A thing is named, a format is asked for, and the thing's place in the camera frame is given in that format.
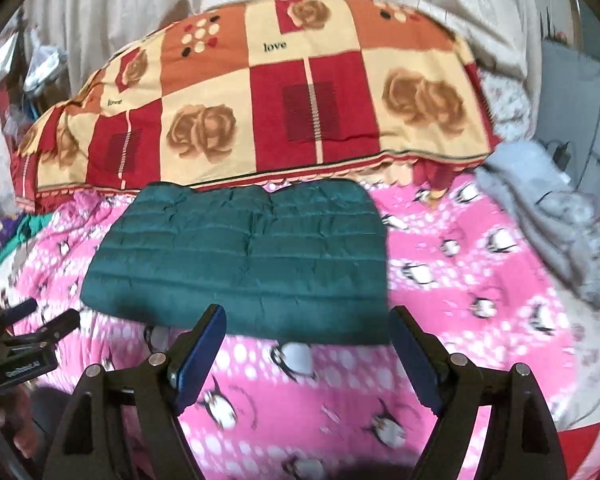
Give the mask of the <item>person's left hand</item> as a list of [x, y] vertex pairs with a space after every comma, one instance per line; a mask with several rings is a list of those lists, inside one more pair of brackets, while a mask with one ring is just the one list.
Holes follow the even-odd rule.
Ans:
[[12, 443], [24, 458], [32, 458], [38, 448], [38, 435], [31, 411], [28, 390], [13, 388], [0, 396], [0, 430], [9, 426]]

